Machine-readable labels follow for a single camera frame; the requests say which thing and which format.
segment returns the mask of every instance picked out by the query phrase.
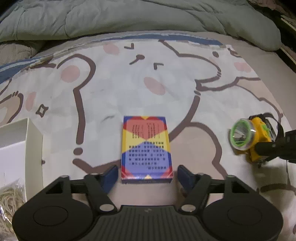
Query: gray-green comforter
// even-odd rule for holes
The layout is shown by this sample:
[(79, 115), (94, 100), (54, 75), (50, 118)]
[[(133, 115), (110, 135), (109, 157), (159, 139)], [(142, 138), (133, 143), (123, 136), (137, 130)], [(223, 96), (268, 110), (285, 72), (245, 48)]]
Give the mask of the gray-green comforter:
[(229, 34), (264, 50), (281, 46), (275, 24), (246, 0), (20, 0), (0, 21), (0, 42), (183, 30)]

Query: colorful box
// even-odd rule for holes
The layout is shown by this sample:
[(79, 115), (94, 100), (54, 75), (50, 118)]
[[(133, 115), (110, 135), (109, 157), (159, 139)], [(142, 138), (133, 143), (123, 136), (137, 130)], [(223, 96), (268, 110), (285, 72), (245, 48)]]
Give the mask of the colorful box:
[(122, 131), (122, 183), (171, 182), (172, 178), (165, 117), (125, 116)]

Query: bed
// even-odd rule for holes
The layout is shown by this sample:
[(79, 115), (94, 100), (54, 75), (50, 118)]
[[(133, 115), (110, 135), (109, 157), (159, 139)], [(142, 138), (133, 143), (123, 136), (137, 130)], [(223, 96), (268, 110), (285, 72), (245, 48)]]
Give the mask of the bed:
[[(277, 39), (262, 37), (248, 40), (278, 47)], [(263, 112), (285, 131), (295, 129), (295, 75), (274, 52), (213, 32), (80, 37), (0, 67), (0, 125), (29, 117), (43, 133), (46, 186), (61, 175), (76, 179), (120, 166), (123, 115), (165, 116), (174, 171), (184, 164), (216, 179), (236, 175), (282, 212), (279, 240), (294, 240), (296, 166), (277, 158), (258, 169), (233, 153), (227, 132), (237, 119)], [(176, 177), (169, 185), (118, 181), (109, 196), (118, 207), (183, 200)]]

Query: cartoon bear nose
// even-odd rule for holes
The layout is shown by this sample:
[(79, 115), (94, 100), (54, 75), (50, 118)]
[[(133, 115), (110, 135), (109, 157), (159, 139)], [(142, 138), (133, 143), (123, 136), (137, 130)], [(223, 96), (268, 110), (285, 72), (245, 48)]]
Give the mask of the cartoon bear nose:
[(130, 65), (134, 64), (135, 62), (139, 61), (139, 60), (142, 60), (142, 59), (145, 59), (145, 56), (142, 55), (142, 54), (137, 54), (136, 55), (136, 59), (132, 62), (130, 62)]

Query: yellow triangle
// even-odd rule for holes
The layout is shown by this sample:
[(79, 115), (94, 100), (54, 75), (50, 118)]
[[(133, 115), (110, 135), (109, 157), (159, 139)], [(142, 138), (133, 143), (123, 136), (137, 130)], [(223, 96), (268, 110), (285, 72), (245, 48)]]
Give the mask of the yellow triangle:
[(147, 176), (145, 176), (144, 179), (152, 179), (152, 177), (147, 174)]
[(128, 149), (131, 149), (132, 146), (136, 146), (144, 142), (145, 139), (139, 137), (139, 136), (134, 136), (133, 138), (133, 133), (123, 129), (122, 130), (122, 153), (126, 152)]
[(170, 152), (170, 143), (168, 140), (168, 131), (165, 130), (154, 137), (148, 139), (147, 141), (152, 142), (152, 144), (159, 146), (167, 152)]

